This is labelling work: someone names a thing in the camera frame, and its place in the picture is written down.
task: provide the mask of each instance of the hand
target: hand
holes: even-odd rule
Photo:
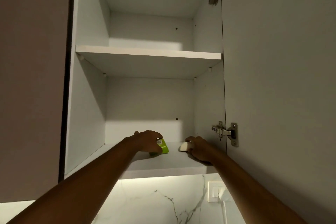
[[[195,158],[201,161],[210,162],[210,156],[214,147],[209,144],[206,140],[202,137],[194,137],[190,136],[185,139],[186,142],[192,142],[193,149],[188,149],[187,152],[194,156]]]
[[[126,137],[124,140],[129,140],[131,144],[134,144],[137,151],[157,152],[161,154],[162,148],[156,143],[158,138],[163,138],[160,133],[146,130],[140,133],[135,131],[133,136]]]

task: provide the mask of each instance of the forearm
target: forearm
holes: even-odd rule
[[[9,223],[90,224],[136,152],[136,145],[124,139],[52,188]]]
[[[231,193],[246,224],[306,223],[225,153],[214,149],[209,159]]]

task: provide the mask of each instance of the person's left hand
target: person's left hand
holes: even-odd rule
[[[162,148],[157,145],[156,141],[162,138],[163,137],[160,133],[146,130],[140,133],[135,131],[133,136],[127,137],[125,139],[128,139],[131,141],[130,143],[135,144],[138,151],[157,152],[158,154],[161,154]]]

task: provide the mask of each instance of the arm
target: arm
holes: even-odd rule
[[[224,152],[202,137],[188,137],[186,141],[193,142],[190,154],[216,168],[246,224],[307,224]]]
[[[134,155],[138,151],[162,152],[157,138],[162,136],[148,130],[124,138],[53,187],[8,224],[90,224]]]

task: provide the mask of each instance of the white sponge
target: white sponge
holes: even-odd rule
[[[193,148],[193,143],[192,142],[184,142],[180,146],[180,151],[187,151],[188,149],[192,149],[192,148]]]

